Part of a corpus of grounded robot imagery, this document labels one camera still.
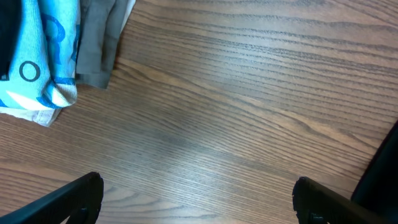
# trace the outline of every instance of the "printed fabric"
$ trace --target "printed fabric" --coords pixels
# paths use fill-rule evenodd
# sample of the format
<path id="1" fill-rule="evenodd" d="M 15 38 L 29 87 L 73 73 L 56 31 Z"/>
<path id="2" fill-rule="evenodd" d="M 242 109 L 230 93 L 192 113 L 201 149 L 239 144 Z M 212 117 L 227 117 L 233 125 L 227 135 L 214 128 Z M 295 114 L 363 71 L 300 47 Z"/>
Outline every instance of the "printed fabric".
<path id="1" fill-rule="evenodd" d="M 9 71 L 0 80 L 0 106 L 52 110 L 76 102 L 79 0 L 23 0 Z"/>

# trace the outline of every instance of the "black plastic part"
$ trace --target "black plastic part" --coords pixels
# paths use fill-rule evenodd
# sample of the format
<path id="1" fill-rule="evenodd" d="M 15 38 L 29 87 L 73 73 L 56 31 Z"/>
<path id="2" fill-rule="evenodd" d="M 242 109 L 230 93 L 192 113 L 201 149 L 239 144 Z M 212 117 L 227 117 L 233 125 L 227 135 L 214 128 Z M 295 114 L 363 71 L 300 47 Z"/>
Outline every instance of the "black plastic part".
<path id="1" fill-rule="evenodd" d="M 351 200 L 398 223 L 398 123 L 380 145 Z"/>
<path id="2" fill-rule="evenodd" d="M 94 224 L 101 210 L 104 182 L 91 172 L 15 212 L 0 217 L 2 224 Z"/>
<path id="3" fill-rule="evenodd" d="M 390 223 L 308 177 L 294 186 L 293 209 L 300 224 Z"/>

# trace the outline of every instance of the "table surface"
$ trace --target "table surface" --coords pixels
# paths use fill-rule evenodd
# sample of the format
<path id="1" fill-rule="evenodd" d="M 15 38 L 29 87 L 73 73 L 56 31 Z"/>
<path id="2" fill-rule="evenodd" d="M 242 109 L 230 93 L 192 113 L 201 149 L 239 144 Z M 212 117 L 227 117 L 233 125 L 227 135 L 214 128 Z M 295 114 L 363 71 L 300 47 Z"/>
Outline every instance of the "table surface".
<path id="1" fill-rule="evenodd" d="M 351 195 L 397 62 L 395 0 L 138 0 L 106 91 L 50 128 L 0 115 L 0 212 L 94 170 L 101 223 L 297 223 L 298 177 Z"/>

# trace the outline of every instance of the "brown wooden surface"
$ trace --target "brown wooden surface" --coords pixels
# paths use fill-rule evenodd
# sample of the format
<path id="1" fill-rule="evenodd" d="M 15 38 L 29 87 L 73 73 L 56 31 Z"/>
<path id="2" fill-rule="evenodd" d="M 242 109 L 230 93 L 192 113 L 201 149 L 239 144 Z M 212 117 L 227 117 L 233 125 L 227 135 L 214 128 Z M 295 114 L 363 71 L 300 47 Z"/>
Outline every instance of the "brown wooden surface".
<path id="1" fill-rule="evenodd" d="M 81 86 L 51 128 L 1 115 L 1 155 L 297 223 L 298 177 L 349 197 L 398 118 L 397 12 L 393 0 L 138 0 L 108 90 Z"/>
<path id="2" fill-rule="evenodd" d="M 0 157 L 0 162 L 0 216 L 75 179 L 63 172 L 29 166 L 10 159 Z M 97 223 L 245 224 L 221 217 L 215 212 L 170 203 L 109 184 L 105 184 L 101 215 Z"/>

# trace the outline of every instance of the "blue and white cloth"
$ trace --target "blue and white cloth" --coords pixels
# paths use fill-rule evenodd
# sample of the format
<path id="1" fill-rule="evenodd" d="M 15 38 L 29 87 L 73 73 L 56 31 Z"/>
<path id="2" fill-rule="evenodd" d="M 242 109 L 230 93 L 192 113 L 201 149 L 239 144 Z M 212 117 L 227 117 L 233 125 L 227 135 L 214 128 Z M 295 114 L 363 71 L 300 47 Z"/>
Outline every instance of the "blue and white cloth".
<path id="1" fill-rule="evenodd" d="M 76 102 L 79 0 L 23 0 L 19 36 L 0 106 L 53 110 Z"/>

